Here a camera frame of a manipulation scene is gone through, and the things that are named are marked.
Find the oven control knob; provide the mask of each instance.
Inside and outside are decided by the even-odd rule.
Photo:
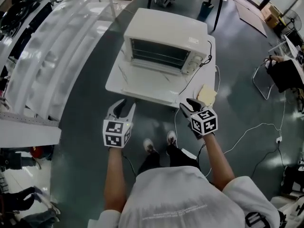
[[[203,58],[202,57],[200,57],[200,56],[195,56],[194,58],[193,58],[193,60],[192,61],[194,61],[194,62],[197,62],[197,63],[201,63],[202,62],[202,60],[203,60]]]
[[[194,61],[189,62],[189,66],[187,67],[187,71],[188,72],[193,72],[198,67],[198,65],[199,64],[197,62],[194,62]]]

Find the wrist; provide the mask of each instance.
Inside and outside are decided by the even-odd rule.
[[[123,150],[122,148],[117,148],[117,147],[110,147],[109,148],[110,153],[121,153],[122,150]]]
[[[214,134],[213,133],[208,133],[206,135],[203,135],[203,139],[204,139],[205,142],[208,141],[208,140],[211,140],[213,138],[214,138]]]

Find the metal chair leg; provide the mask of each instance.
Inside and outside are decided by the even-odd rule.
[[[267,96],[265,96],[265,95],[263,94],[263,92],[259,89],[259,87],[258,87],[258,86],[256,85],[256,83],[255,83],[255,76],[257,75],[257,72],[258,72],[258,70],[260,69],[260,67],[264,66],[265,63],[266,63],[266,62],[264,62],[263,64],[261,64],[261,65],[256,69],[256,71],[255,71],[255,73],[253,74],[253,77],[252,77],[252,82],[253,82],[253,84],[255,85],[255,87],[259,90],[259,92],[261,93],[261,95],[263,96],[263,98],[264,98],[265,100],[268,100],[268,99],[269,99],[270,92],[271,92],[273,86],[275,86],[275,84],[273,84],[273,85],[271,85],[271,86],[269,87]]]

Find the gray floor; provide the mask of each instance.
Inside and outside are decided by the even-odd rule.
[[[195,18],[203,0],[178,0],[167,11]],[[209,32],[216,39],[216,64],[220,68],[220,89],[214,104],[218,114],[219,130],[216,137],[224,151],[229,150],[246,129],[261,122],[280,126],[283,114],[283,94],[274,88],[265,101],[254,88],[251,77],[261,64],[269,42],[276,37],[269,28],[268,38],[250,25],[241,21],[232,0],[223,3],[217,29],[212,33],[218,7],[207,19]],[[147,0],[135,0],[127,9],[136,12],[145,7]],[[62,138],[56,148],[51,180],[51,193],[61,208],[61,222],[56,228],[87,226],[89,219],[97,219],[103,210],[103,190],[107,167],[108,150],[103,145],[102,123],[107,108],[123,98],[107,92],[105,83],[123,43],[123,33],[133,14],[123,11],[105,33],[83,68],[66,105],[60,127]],[[267,76],[261,71],[257,81],[266,90]],[[290,92],[286,93],[285,119],[281,151],[285,164],[296,162],[302,147],[303,123],[296,114],[296,105]],[[137,170],[145,158],[142,146],[144,138],[151,138],[160,151],[164,151],[166,133],[174,129],[172,108],[142,100],[128,98],[129,104],[137,102],[133,119],[132,137],[124,149]],[[181,113],[177,116],[178,145],[197,154],[200,143],[196,141]],[[254,166],[263,156],[276,148],[279,133],[272,126],[262,126],[250,131],[226,156],[235,174],[251,175]],[[163,153],[161,164],[168,164]],[[202,172],[209,171],[205,150],[200,157]],[[262,192],[271,198],[278,194],[282,177],[282,164],[278,152],[271,154],[258,166],[253,180]],[[134,176],[129,163],[124,160],[125,179],[130,191]]]

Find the sleeve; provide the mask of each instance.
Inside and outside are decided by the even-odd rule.
[[[120,215],[116,210],[105,210],[100,214],[95,228],[117,228]]]
[[[227,184],[223,193],[241,207],[246,218],[249,213],[257,212],[265,217],[271,228],[280,227],[278,210],[249,177],[235,178]]]

